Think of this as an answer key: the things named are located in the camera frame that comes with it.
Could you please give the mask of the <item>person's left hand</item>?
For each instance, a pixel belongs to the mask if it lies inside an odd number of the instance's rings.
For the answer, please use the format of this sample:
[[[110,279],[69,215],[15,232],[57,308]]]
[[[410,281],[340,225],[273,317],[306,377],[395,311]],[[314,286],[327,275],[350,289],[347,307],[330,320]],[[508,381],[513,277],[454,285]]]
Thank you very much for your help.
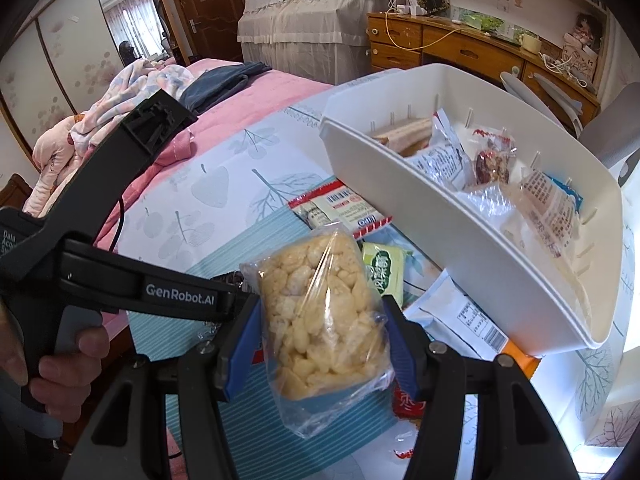
[[[101,373],[101,361],[110,351],[103,326],[82,330],[76,336],[76,344],[75,352],[44,356],[39,363],[39,376],[29,379],[22,344],[8,312],[1,307],[1,369],[18,386],[27,386],[34,399],[60,422],[78,421],[91,383]]]

